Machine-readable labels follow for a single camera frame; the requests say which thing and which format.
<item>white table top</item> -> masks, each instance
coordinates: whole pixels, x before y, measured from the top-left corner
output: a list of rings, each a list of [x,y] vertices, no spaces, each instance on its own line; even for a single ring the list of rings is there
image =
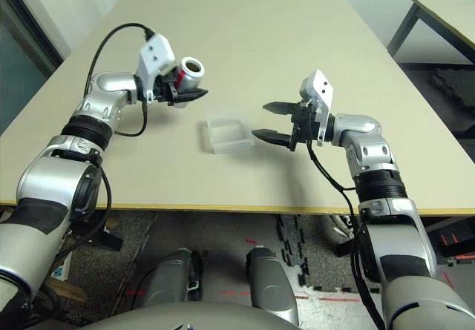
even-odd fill
[[[304,145],[292,153],[256,141],[232,155],[206,147],[208,111],[244,109],[251,128],[289,133],[289,116],[261,106],[297,102],[302,79],[320,68],[335,88],[333,113],[382,123],[421,214],[475,214],[475,165],[346,0],[121,0],[1,136],[1,202],[14,203],[22,171],[79,104],[97,46],[124,22],[153,27],[179,58],[197,57],[210,91],[184,109],[153,104],[142,136],[113,137],[104,168],[115,208],[347,213]],[[122,31],[97,71],[135,71],[142,44],[141,30]],[[124,115],[121,131],[140,129],[140,106]],[[336,180],[353,185],[342,148],[316,153]],[[354,192],[351,200],[356,207]]]
[[[475,0],[413,0],[475,50]]]

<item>yellow table edge trim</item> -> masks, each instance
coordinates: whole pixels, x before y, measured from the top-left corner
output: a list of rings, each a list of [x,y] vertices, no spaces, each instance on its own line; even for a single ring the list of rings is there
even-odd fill
[[[423,3],[421,3],[419,0],[412,0],[412,2],[414,4],[416,4],[417,6],[419,6],[420,8],[422,8],[423,10],[427,11],[428,13],[430,13],[433,17],[436,17],[439,21],[439,23],[444,26],[445,28],[447,28],[449,31],[452,31],[452,33],[455,35],[455,36],[458,36],[461,40],[463,40],[466,44],[468,44],[469,46],[471,46],[474,50],[475,50],[475,42],[472,42],[466,35],[464,35],[463,33],[461,33],[458,29],[456,29],[454,26],[452,26],[451,24],[449,24],[448,22],[446,22],[444,19],[442,19],[442,17],[440,17],[439,15],[437,15],[436,12],[432,11],[429,7],[425,6]]]
[[[16,205],[15,201],[2,200],[0,205]],[[105,204],[98,204],[98,208],[105,208]],[[197,211],[224,211],[224,212],[250,212],[250,213],[289,213],[289,214],[349,214],[348,208],[322,208],[306,206],[254,206],[254,205],[180,205],[180,204],[113,204],[113,209],[138,209],[138,210],[197,210]],[[474,215],[475,208],[425,208],[419,209],[423,216],[449,216]]]

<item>clear plastic container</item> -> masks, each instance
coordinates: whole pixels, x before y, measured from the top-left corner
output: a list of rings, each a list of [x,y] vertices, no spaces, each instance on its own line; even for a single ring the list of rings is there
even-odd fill
[[[255,144],[249,124],[241,111],[208,113],[206,121],[213,154],[248,150]]]

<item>black metal table frame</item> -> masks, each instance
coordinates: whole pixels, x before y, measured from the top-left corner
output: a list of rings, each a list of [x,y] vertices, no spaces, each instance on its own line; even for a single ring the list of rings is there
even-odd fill
[[[387,45],[387,52],[392,57],[396,55],[418,19],[421,19],[427,26],[437,32],[445,41],[450,43],[461,54],[467,57],[469,61],[475,64],[475,49],[444,26],[431,12],[419,6],[417,3],[413,3],[398,30]],[[475,125],[472,125],[466,131],[452,131],[452,134],[457,139],[475,139]]]

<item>silver robotic arm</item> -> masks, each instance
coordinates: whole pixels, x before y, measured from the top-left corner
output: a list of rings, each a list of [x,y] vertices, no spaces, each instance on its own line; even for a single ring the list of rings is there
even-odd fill
[[[361,115],[332,116],[333,87],[319,70],[303,81],[301,96],[297,104],[264,105],[273,113],[292,114],[292,135],[265,129],[253,134],[291,151],[297,142],[312,139],[345,149],[360,201],[354,242],[366,277],[381,283],[385,327],[474,329],[475,315],[434,278],[435,254],[379,122]]]
[[[174,63],[170,44],[157,34],[141,49],[137,74],[95,75],[60,135],[27,167],[18,184],[16,210],[0,223],[0,320],[11,315],[11,321],[21,321],[13,313],[18,308],[27,313],[71,223],[94,212],[105,178],[104,151],[124,107],[141,101],[143,109],[153,100],[173,105],[207,93],[197,88],[199,79],[188,78],[186,89],[178,81],[187,74],[196,77],[196,68],[203,73],[202,65],[191,72]]]

